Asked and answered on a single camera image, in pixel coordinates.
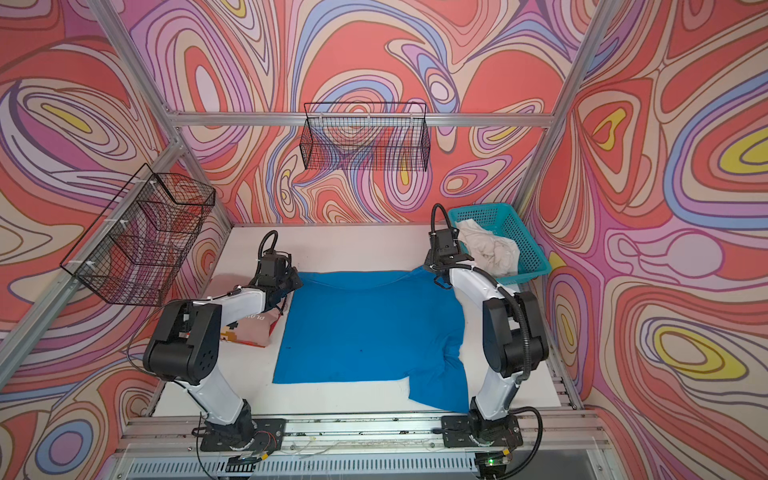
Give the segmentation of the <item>blue t shirt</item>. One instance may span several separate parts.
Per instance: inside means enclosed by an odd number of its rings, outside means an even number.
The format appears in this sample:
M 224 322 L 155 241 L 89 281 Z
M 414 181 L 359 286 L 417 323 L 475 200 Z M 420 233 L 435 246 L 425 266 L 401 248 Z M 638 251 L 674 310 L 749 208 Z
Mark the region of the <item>blue t shirt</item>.
M 409 381 L 412 401 L 465 413 L 465 316 L 422 268 L 306 272 L 289 307 L 276 384 Z

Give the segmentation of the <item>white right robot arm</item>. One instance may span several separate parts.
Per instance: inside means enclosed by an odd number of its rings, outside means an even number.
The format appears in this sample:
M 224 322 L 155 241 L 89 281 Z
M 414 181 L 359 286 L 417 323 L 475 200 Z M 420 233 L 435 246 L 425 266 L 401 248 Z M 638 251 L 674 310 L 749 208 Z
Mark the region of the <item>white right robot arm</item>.
M 508 478 L 526 468 L 544 436 L 542 413 L 512 401 L 539 364 L 549 357 L 537 298 L 511 292 L 471 263 L 459 246 L 460 230 L 439 203 L 430 215 L 430 247 L 424 266 L 444 290 L 457 290 L 480 308 L 482 351 L 488 371 L 464 415 L 441 418 L 437 432 L 448 449 L 480 448 L 475 465 L 482 478 Z

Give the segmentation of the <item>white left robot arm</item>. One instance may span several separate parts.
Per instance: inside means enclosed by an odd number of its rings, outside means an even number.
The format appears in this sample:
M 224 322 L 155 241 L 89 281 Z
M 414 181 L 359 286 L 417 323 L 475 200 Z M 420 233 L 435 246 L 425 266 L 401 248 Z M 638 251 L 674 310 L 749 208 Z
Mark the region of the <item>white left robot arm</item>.
M 279 234 L 269 231 L 257 251 L 254 277 L 244 286 L 202 300 L 182 299 L 163 307 L 143 355 L 143 368 L 175 383 L 200 413 L 193 436 L 205 451 L 262 451 L 279 445 L 259 428 L 217 366 L 221 327 L 258 314 L 284 311 L 288 295 L 302 286 L 292 256 L 276 249 Z

